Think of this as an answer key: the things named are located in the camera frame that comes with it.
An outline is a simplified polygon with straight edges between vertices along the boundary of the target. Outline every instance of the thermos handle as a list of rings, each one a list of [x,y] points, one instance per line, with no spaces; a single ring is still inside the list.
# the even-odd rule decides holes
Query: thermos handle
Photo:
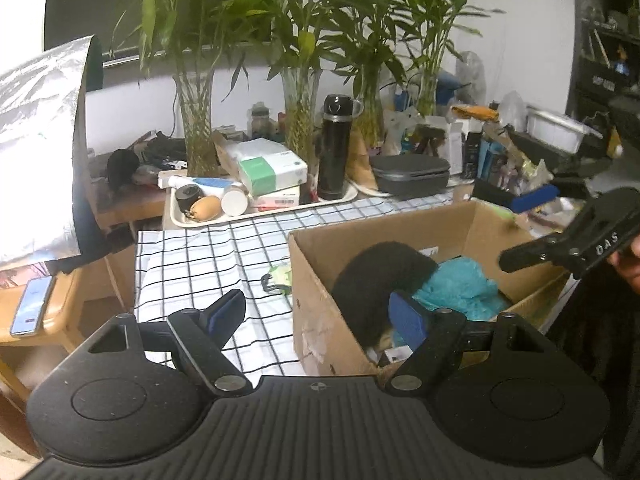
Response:
[[[353,118],[360,117],[364,111],[364,103],[358,99],[353,100]]]

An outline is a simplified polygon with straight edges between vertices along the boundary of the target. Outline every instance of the hand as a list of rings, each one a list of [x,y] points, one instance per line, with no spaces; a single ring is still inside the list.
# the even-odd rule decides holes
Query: hand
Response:
[[[607,261],[631,285],[634,292],[640,294],[640,236],[631,243],[630,250],[623,254],[613,253]]]

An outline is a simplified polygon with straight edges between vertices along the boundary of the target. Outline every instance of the potted plant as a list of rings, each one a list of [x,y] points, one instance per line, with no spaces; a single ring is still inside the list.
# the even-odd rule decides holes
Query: potted plant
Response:
[[[339,0],[263,0],[248,13],[272,23],[268,79],[282,77],[285,97],[286,145],[312,162],[312,137],[321,59],[336,60],[335,43],[325,34],[335,30],[332,14]]]
[[[408,10],[398,11],[401,15],[398,25],[405,31],[403,39],[412,60],[411,69],[417,69],[421,74],[417,109],[423,116],[429,116],[435,112],[436,85],[445,52],[460,58],[449,37],[451,29],[458,28],[482,36],[476,28],[456,21],[464,16],[488,18],[491,13],[503,11],[470,6],[469,0],[404,1]]]
[[[238,43],[252,36],[244,12],[253,0],[140,0],[141,22],[127,38],[139,38],[140,70],[146,76],[162,55],[174,64],[190,176],[215,176],[217,156],[211,138],[211,86],[216,64],[231,60]],[[114,30],[114,38],[125,10]],[[239,57],[232,88],[244,68]]]
[[[384,141],[380,73],[386,66],[397,82],[404,79],[404,67],[396,57],[399,11],[408,10],[406,0],[337,0],[341,8],[331,15],[336,34],[328,36],[335,60],[334,72],[353,78],[353,95],[364,104],[354,121],[368,148]]]

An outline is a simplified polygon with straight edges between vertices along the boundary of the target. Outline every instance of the water bottle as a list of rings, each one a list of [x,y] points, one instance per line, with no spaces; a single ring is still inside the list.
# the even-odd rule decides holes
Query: water bottle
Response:
[[[318,173],[318,196],[324,200],[343,197],[351,124],[362,109],[360,101],[347,95],[330,94],[324,100]]]

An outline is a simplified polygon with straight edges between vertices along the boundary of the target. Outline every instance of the circular logo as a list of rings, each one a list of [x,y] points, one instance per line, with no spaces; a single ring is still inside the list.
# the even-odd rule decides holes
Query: circular logo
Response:
[[[315,392],[323,392],[324,390],[326,390],[328,388],[328,386],[324,383],[313,383],[311,386],[309,386],[313,391]]]

